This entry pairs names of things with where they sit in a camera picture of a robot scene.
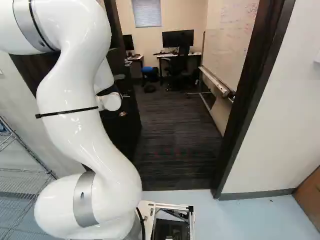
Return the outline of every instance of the whiteboard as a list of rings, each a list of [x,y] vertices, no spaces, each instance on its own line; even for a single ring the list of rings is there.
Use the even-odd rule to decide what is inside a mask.
[[[233,91],[237,91],[258,5],[259,0],[223,0],[218,24],[205,30],[202,65]]]

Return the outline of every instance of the door frame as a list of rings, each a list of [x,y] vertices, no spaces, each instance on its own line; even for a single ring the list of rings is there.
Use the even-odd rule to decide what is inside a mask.
[[[219,199],[280,51],[296,0],[260,0],[247,56],[218,154],[211,193]]]

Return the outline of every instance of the computer monitor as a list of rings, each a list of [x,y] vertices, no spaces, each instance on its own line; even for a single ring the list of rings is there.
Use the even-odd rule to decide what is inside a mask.
[[[135,50],[134,41],[132,40],[132,35],[123,35],[123,41],[126,51]]]
[[[193,46],[194,35],[194,30],[164,31],[162,33],[163,47],[177,48],[180,46],[181,41],[184,41],[184,43],[187,43],[189,46]]]

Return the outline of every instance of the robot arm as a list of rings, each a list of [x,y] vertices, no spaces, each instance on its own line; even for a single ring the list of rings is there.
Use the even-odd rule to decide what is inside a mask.
[[[56,113],[41,118],[51,141],[94,171],[49,184],[35,204],[38,225],[63,239],[123,239],[134,224],[142,185],[106,134],[98,109],[92,109],[96,93],[114,82],[106,60],[111,29],[104,10],[95,0],[1,3],[0,49],[21,55],[61,50],[37,89],[37,105],[42,115]],[[106,105],[112,108],[112,101]]]

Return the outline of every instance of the window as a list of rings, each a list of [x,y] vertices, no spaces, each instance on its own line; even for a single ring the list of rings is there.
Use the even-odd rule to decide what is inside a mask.
[[[132,0],[136,28],[160,27],[160,0]]]

